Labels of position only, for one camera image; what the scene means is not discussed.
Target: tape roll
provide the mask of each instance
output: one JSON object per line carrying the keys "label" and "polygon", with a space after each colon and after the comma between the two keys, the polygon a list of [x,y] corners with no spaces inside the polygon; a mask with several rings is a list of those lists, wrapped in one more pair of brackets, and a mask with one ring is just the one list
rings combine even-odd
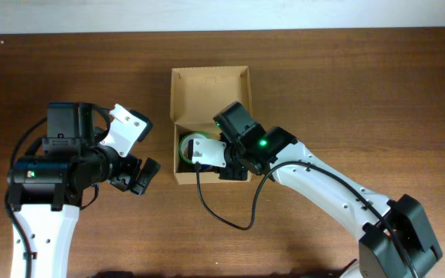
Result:
{"label": "tape roll", "polygon": [[178,146],[178,153],[179,156],[182,157],[183,161],[188,163],[188,164],[193,164],[193,162],[191,160],[189,160],[186,156],[185,153],[189,148],[189,141],[191,139],[210,139],[210,136],[201,132],[201,131],[195,131],[189,134],[186,134],[180,141],[179,141],[179,146]]}

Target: cardboard box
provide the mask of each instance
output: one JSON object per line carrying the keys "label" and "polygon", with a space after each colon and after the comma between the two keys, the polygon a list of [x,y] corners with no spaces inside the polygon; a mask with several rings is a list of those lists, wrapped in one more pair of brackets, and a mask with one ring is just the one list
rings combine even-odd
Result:
{"label": "cardboard box", "polygon": [[[170,115],[175,124],[174,174],[179,185],[197,182],[195,172],[184,165],[178,154],[180,138],[189,132],[202,131],[218,140],[221,130],[213,118],[235,101],[253,115],[248,66],[172,69]],[[248,172],[246,181],[251,177]],[[201,172],[200,182],[236,181],[220,180],[219,174],[214,172]]]}

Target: wooden table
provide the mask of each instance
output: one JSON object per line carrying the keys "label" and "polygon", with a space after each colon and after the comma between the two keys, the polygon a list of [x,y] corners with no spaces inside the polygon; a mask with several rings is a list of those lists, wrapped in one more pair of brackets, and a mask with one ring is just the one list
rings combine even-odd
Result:
{"label": "wooden table", "polygon": [[[256,225],[241,232],[213,219],[194,185],[176,184],[170,69],[229,65],[250,67],[254,117],[264,127],[280,125],[372,190],[417,198],[444,251],[429,277],[445,277],[445,29],[0,36],[0,277],[12,261],[8,159],[50,101],[141,111],[155,127],[133,154],[162,165],[140,198],[101,185],[76,226],[68,277],[267,276],[354,259],[358,244],[345,229],[289,188],[269,182]],[[243,225],[259,180],[204,185],[206,201]]]}

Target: box lid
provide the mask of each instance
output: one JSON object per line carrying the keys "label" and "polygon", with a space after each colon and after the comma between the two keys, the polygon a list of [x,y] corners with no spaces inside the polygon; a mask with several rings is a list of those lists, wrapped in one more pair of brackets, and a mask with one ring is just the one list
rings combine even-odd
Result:
{"label": "box lid", "polygon": [[253,114],[248,66],[172,69],[170,116],[175,124],[213,123],[234,101]]}

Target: white wall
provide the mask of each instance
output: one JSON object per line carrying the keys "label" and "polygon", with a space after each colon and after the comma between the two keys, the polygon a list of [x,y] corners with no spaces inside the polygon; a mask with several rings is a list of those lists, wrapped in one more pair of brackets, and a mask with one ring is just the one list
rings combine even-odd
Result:
{"label": "white wall", "polygon": [[445,26],[445,0],[0,0],[0,33]]}

